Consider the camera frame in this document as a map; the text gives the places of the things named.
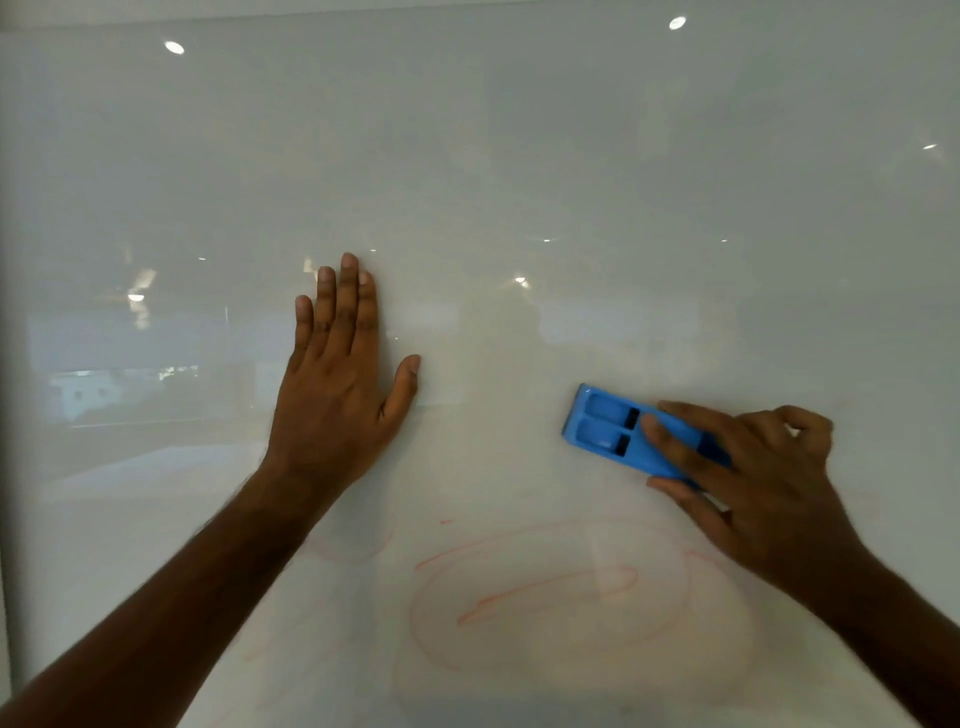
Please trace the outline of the person's right hand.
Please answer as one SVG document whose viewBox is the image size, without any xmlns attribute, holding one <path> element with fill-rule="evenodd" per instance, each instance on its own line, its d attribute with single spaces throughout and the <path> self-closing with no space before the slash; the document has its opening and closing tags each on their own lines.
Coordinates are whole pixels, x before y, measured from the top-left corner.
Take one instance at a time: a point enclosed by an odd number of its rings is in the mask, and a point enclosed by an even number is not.
<svg viewBox="0 0 960 728">
<path fill-rule="evenodd" d="M 652 415 L 640 423 L 647 440 L 698 491 L 729 510 L 738 545 L 725 555 L 797 601 L 791 587 L 805 575 L 870 552 L 828 476 L 833 424 L 789 405 L 734 417 L 749 428 L 750 439 L 720 443 L 730 468 L 702 457 Z"/>
</svg>

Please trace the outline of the person's left hand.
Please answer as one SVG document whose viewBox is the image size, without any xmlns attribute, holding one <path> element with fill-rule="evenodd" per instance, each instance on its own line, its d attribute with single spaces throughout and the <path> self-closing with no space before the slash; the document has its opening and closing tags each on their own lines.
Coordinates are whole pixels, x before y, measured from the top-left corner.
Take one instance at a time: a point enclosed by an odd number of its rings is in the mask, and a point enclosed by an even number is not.
<svg viewBox="0 0 960 728">
<path fill-rule="evenodd" d="M 259 481 L 287 493 L 336 498 L 363 477 L 399 434 L 383 433 L 379 409 L 389 393 L 380 375 L 378 284 L 360 262 L 356 330 L 349 354 L 328 352 L 339 269 L 318 269 L 314 330 L 301 365 L 284 371 Z"/>
</svg>

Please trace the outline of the blue whiteboard eraser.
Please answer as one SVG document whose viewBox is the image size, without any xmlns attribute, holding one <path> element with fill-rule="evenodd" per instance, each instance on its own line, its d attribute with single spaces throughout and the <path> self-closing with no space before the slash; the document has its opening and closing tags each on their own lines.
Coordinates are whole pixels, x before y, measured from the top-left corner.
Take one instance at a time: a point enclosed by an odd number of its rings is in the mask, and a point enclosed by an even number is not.
<svg viewBox="0 0 960 728">
<path fill-rule="evenodd" d="M 713 435 L 648 404 L 631 401 L 587 383 L 579 385 L 563 424 L 562 438 L 571 446 L 599 455 L 650 477 L 682 480 L 699 489 L 695 481 L 671 464 L 646 438 L 644 415 L 656 418 L 673 437 L 703 458 L 726 469 L 731 456 Z"/>
</svg>

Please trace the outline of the person's right forearm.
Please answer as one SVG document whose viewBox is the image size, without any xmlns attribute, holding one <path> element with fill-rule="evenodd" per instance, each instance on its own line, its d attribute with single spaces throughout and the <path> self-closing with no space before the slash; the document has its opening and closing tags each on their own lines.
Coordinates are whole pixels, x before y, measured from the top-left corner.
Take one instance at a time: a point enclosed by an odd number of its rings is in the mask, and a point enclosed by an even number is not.
<svg viewBox="0 0 960 728">
<path fill-rule="evenodd" d="M 868 551 L 805 574 L 791 595 L 922 728 L 960 728 L 960 625 Z"/>
</svg>

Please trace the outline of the person's left forearm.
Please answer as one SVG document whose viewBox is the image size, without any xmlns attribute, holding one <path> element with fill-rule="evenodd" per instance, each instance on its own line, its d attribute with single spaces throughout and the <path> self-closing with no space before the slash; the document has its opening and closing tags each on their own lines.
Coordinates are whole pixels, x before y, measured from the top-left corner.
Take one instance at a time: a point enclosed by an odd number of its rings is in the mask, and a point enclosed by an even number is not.
<svg viewBox="0 0 960 728">
<path fill-rule="evenodd" d="M 177 728 L 348 486 L 260 467 L 162 568 L 0 707 L 0 728 Z"/>
</svg>

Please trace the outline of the white glossy whiteboard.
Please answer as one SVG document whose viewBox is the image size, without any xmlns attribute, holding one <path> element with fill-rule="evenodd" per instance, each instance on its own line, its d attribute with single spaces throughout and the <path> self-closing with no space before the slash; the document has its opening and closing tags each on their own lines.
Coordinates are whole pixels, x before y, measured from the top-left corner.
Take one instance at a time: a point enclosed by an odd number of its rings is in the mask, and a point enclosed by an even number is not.
<svg viewBox="0 0 960 728">
<path fill-rule="evenodd" d="M 960 623 L 960 0 L 337 2 L 0 21 L 0 487 L 20 687 L 262 460 L 352 252 L 414 409 L 182 728 L 915 728 L 580 384 L 833 420 Z"/>
</svg>

